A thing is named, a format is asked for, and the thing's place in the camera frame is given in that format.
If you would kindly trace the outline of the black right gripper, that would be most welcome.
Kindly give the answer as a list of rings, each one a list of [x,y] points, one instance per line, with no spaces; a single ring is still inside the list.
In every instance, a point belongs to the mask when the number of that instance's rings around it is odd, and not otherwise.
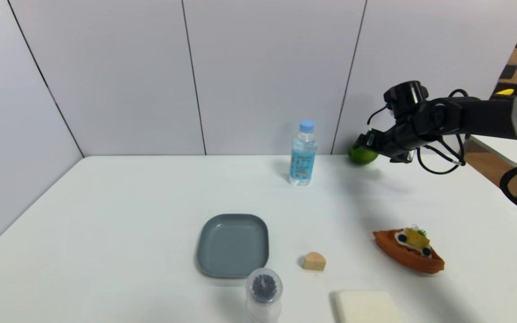
[[[355,139],[351,149],[366,149],[389,159],[408,159],[411,148],[396,136],[393,130],[371,129]]]

